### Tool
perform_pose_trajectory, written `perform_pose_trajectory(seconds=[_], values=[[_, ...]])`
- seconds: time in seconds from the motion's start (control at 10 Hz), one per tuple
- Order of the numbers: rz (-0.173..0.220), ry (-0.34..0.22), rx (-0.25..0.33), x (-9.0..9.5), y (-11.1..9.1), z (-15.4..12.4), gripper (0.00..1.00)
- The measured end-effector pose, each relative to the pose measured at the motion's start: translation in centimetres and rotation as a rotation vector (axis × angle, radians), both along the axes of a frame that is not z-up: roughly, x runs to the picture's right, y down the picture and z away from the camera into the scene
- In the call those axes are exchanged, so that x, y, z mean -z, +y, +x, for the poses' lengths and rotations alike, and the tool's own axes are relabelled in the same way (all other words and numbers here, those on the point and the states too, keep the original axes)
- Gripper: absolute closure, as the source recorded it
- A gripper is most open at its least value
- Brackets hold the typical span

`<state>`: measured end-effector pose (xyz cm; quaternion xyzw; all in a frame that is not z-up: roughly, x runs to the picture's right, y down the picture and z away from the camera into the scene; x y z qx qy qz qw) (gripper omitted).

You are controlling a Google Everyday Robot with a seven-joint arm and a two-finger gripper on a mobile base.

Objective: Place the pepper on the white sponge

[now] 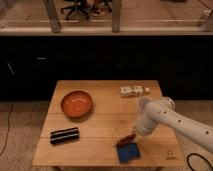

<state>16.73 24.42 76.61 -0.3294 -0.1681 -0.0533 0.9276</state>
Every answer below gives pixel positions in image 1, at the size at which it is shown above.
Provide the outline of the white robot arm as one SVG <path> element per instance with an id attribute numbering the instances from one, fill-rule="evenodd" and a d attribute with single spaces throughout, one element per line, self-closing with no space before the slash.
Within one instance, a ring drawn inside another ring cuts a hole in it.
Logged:
<path id="1" fill-rule="evenodd" d="M 137 135 L 150 135 L 158 124 L 164 124 L 213 154 L 213 127 L 177 113 L 171 98 L 154 100 L 144 96 L 138 100 L 138 108 L 141 113 L 133 128 Z"/>

